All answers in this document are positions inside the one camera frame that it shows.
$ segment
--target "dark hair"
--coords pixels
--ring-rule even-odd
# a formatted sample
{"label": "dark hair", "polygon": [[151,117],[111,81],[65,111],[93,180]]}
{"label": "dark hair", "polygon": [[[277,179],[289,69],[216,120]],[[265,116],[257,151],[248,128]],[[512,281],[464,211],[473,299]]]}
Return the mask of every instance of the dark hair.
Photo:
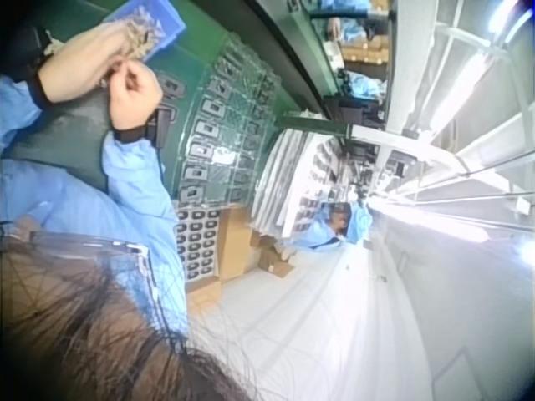
{"label": "dark hair", "polygon": [[3,388],[12,390],[9,398],[259,399],[250,384],[190,347],[183,334],[149,327],[109,270],[10,242],[0,255]]}

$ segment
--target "worker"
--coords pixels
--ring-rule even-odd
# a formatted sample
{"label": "worker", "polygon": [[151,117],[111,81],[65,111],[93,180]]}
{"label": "worker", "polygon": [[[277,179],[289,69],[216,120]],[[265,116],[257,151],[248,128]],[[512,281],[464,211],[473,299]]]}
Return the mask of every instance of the worker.
{"label": "worker", "polygon": [[357,244],[371,226],[372,217],[366,205],[355,203],[323,204],[311,226],[285,247],[328,251],[345,242]]}
{"label": "worker", "polygon": [[[308,10],[355,10],[368,11],[371,8],[369,0],[314,0],[310,4],[304,3]],[[314,20],[322,36],[329,40],[342,43],[353,42],[357,38],[371,40],[374,36],[372,25],[362,24],[353,18],[330,18],[325,25],[323,20]]]}
{"label": "worker", "polygon": [[148,67],[123,58],[128,50],[125,24],[105,23],[27,81],[0,77],[1,150],[109,74],[112,126],[107,193],[58,167],[0,162],[3,372],[20,391],[37,386],[39,399],[249,400],[189,344],[176,214],[143,139],[162,91]]}

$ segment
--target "fluorescent light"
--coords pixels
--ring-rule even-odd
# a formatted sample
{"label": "fluorescent light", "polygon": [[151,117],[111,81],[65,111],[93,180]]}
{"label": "fluorescent light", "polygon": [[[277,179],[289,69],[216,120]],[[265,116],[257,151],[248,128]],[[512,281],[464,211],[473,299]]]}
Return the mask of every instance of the fluorescent light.
{"label": "fluorescent light", "polygon": [[520,27],[524,23],[526,23],[526,21],[528,21],[529,18],[532,17],[532,15],[533,15],[533,10],[530,8],[515,22],[515,24],[512,26],[511,30],[509,31],[509,33],[507,34],[505,38],[505,43],[511,42],[512,37],[515,36],[518,29],[520,29]]}
{"label": "fluorescent light", "polygon": [[450,93],[442,101],[431,119],[431,128],[435,132],[442,131],[461,109],[485,73],[485,68],[485,55],[482,53],[477,53],[468,60],[451,87]]}
{"label": "fluorescent light", "polygon": [[515,4],[517,4],[517,1],[518,0],[503,0],[500,3],[488,23],[488,31],[490,33],[495,33],[496,35],[502,33],[503,27],[505,27],[507,19],[509,18],[509,13],[512,8],[515,7]]}
{"label": "fluorescent light", "polygon": [[425,219],[420,223],[421,226],[431,228],[448,236],[456,236],[462,240],[472,242],[485,242],[488,240],[488,234],[481,227],[471,226],[461,223],[447,217],[433,216],[427,214]]}
{"label": "fluorescent light", "polygon": [[535,267],[535,241],[526,242],[520,250],[520,255],[528,265]]}

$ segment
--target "metal pole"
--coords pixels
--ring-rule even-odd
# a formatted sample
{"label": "metal pole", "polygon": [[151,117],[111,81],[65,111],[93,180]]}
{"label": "metal pole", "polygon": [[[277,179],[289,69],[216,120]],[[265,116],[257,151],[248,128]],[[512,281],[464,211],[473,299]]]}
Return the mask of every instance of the metal pole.
{"label": "metal pole", "polygon": [[421,206],[421,205],[436,205],[439,203],[452,203],[452,202],[489,201],[492,199],[518,198],[519,196],[530,196],[530,195],[535,195],[535,192],[529,191],[529,192],[517,192],[517,193],[512,192],[512,193],[505,193],[505,194],[461,196],[458,198],[446,198],[446,199],[439,199],[439,200],[421,200],[421,201],[411,202],[411,204],[415,206]]}
{"label": "metal pole", "polygon": [[535,161],[535,150],[532,150],[531,152],[527,152],[519,156],[514,156],[510,159],[501,161],[494,165],[483,167],[482,169],[472,171],[471,173],[465,173],[454,178],[449,178],[447,180],[442,180],[434,184],[423,186],[420,188],[420,191],[431,190],[435,188],[440,188],[445,185],[456,184],[464,180],[470,180],[470,179],[476,178],[477,175],[481,175],[481,174],[488,172],[489,170],[492,170],[493,172],[498,172],[500,170],[511,169],[512,167],[516,167],[517,165],[525,165],[527,163],[532,163],[533,161]]}
{"label": "metal pole", "polygon": [[528,233],[531,233],[531,234],[534,231],[533,227],[530,227],[530,226],[524,226],[524,225],[512,224],[512,223],[505,223],[505,222],[502,222],[502,221],[475,219],[475,218],[472,218],[472,217],[445,215],[445,214],[442,214],[442,213],[432,213],[432,215],[433,216],[446,217],[448,219],[453,219],[453,220],[458,220],[458,221],[464,221],[466,223],[471,223],[474,226],[490,228],[490,229],[493,229],[493,230],[520,231],[520,232],[528,232]]}

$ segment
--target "blue sleeve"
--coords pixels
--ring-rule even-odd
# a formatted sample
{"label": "blue sleeve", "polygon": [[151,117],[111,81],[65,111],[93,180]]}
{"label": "blue sleeve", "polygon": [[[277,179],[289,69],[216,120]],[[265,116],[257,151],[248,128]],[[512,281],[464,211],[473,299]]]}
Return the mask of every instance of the blue sleeve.
{"label": "blue sleeve", "polygon": [[186,332],[186,279],[174,232],[178,219],[161,183],[158,163],[148,140],[127,145],[112,135],[104,140],[102,164],[109,196],[145,237],[167,322]]}
{"label": "blue sleeve", "polygon": [[0,154],[11,144],[17,129],[28,127],[40,114],[25,82],[15,84],[0,76]]}

